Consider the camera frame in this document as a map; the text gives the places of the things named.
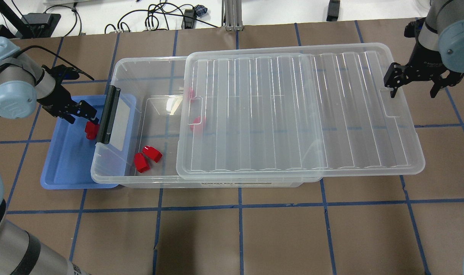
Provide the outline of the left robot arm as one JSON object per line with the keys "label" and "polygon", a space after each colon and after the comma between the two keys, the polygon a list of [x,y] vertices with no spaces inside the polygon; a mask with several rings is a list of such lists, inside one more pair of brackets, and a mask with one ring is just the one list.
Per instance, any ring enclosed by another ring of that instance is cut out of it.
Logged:
{"label": "left robot arm", "polygon": [[96,109],[87,101],[74,101],[62,85],[64,80],[77,80],[87,73],[64,58],[63,64],[52,68],[39,65],[26,54],[31,49],[53,54],[39,45],[21,49],[0,36],[0,117],[9,120],[25,118],[40,105],[51,116],[70,124],[75,122],[75,117],[99,124]]}

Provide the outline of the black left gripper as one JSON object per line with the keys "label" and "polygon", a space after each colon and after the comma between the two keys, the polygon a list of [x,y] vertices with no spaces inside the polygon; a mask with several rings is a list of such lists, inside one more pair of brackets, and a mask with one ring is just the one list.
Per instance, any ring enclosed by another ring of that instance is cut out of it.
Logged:
{"label": "black left gripper", "polygon": [[73,101],[71,94],[62,86],[63,80],[78,79],[78,70],[66,65],[58,65],[52,68],[43,65],[42,68],[44,69],[44,76],[50,76],[55,80],[54,88],[50,90],[48,95],[37,100],[42,105],[42,108],[53,117],[63,117],[70,124],[75,123],[73,115],[76,115],[85,118],[94,125],[98,125],[97,110],[85,100],[78,103]]}

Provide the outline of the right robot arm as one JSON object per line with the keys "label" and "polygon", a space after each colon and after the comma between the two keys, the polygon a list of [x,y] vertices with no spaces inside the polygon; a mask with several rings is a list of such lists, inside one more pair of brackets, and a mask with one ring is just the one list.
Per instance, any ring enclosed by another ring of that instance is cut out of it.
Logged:
{"label": "right robot arm", "polygon": [[431,98],[464,78],[464,0],[433,0],[426,17],[405,26],[404,36],[414,38],[405,65],[392,63],[384,75],[394,98],[400,87],[432,81]]}

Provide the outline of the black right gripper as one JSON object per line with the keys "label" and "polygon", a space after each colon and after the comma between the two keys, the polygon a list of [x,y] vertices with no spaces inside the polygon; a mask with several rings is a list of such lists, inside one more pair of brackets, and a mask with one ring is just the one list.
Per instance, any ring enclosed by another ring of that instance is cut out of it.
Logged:
{"label": "black right gripper", "polygon": [[442,63],[439,52],[427,49],[420,43],[419,35],[424,23],[425,19],[421,18],[405,26],[404,36],[415,38],[415,45],[406,65],[392,63],[384,75],[384,86],[391,89],[391,99],[395,98],[400,87],[413,81],[432,81],[430,97],[434,99],[441,89],[453,87],[464,78],[464,73],[449,70]]}

